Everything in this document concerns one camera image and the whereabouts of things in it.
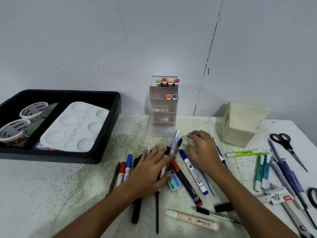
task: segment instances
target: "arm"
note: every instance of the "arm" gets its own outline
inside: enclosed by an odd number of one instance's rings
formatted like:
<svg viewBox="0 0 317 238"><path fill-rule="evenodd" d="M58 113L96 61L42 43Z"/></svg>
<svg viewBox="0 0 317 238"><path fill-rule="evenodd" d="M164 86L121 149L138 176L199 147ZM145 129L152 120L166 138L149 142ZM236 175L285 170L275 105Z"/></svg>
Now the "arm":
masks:
<svg viewBox="0 0 317 238"><path fill-rule="evenodd" d="M161 169L169 164L173 158L173 156L167 156L162 159L166 148L158 150L159 146L155 146L152 152L147 155L145 149L137 167L124 183L53 238L99 238L117 216L134 200L158 191L167 183L170 175L165 175L158 181L157 176Z"/></svg>
<svg viewBox="0 0 317 238"><path fill-rule="evenodd" d="M188 137L195 142L197 149L187 146L192 159L224 192L249 235L253 238L298 238L223 166L210 135L202 130L193 133Z"/></svg>

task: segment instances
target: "hand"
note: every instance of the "hand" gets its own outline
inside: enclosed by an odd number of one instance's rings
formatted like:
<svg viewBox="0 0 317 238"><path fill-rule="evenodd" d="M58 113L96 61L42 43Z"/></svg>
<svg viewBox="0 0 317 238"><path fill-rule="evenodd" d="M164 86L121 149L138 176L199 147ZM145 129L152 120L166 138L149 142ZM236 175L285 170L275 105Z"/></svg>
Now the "hand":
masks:
<svg viewBox="0 0 317 238"><path fill-rule="evenodd" d="M166 148L159 151L159 145L156 145L149 154L147 154L147 149L143 151L138 165L123 183L130 189L134 200L157 192L171 178L171 175L165 175L157 180L162 168L173 159L172 155L163 158L165 151Z"/></svg>
<svg viewBox="0 0 317 238"><path fill-rule="evenodd" d="M193 133L187 137L194 141L197 150L195 151L194 147L188 144L188 152L198 167L212 177L215 172L224 168L216 144L205 131L193 131Z"/></svg>

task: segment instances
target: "person's left hand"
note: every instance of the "person's left hand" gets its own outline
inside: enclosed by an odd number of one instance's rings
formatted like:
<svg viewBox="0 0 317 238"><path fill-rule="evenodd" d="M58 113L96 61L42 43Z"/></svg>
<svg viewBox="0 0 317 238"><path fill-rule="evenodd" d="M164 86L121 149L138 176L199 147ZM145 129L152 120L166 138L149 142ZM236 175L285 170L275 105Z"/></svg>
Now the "person's left hand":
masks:
<svg viewBox="0 0 317 238"><path fill-rule="evenodd" d="M165 151L166 148L159 151L159 145L156 145L149 154L147 154L147 149L143 151L138 165L123 183L131 191L133 199L146 197L157 192L171 178L171 175L165 175L157 180L162 168L169 165L173 159L172 155L163 158Z"/></svg>

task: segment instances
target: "wall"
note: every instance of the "wall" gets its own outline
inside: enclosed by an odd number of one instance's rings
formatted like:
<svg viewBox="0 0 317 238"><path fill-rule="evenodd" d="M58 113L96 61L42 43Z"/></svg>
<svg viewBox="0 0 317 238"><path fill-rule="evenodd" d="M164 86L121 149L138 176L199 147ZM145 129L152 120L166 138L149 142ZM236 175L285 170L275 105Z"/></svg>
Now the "wall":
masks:
<svg viewBox="0 0 317 238"><path fill-rule="evenodd" d="M143 114L151 75L178 75L178 111L193 115L221 1L1 0L0 102L27 88L111 90L123 113Z"/></svg>
<svg viewBox="0 0 317 238"><path fill-rule="evenodd" d="M267 105L317 144L316 9L317 0L224 0L195 116L220 116L229 100Z"/></svg>

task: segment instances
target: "beige box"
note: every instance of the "beige box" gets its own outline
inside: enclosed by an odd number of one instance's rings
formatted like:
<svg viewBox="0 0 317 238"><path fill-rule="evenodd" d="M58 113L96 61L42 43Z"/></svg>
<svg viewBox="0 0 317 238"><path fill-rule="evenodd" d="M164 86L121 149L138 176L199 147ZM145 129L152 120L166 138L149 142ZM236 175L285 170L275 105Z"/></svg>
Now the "beige box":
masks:
<svg viewBox="0 0 317 238"><path fill-rule="evenodd" d="M271 109L230 101L224 113L222 142L245 148Z"/></svg>

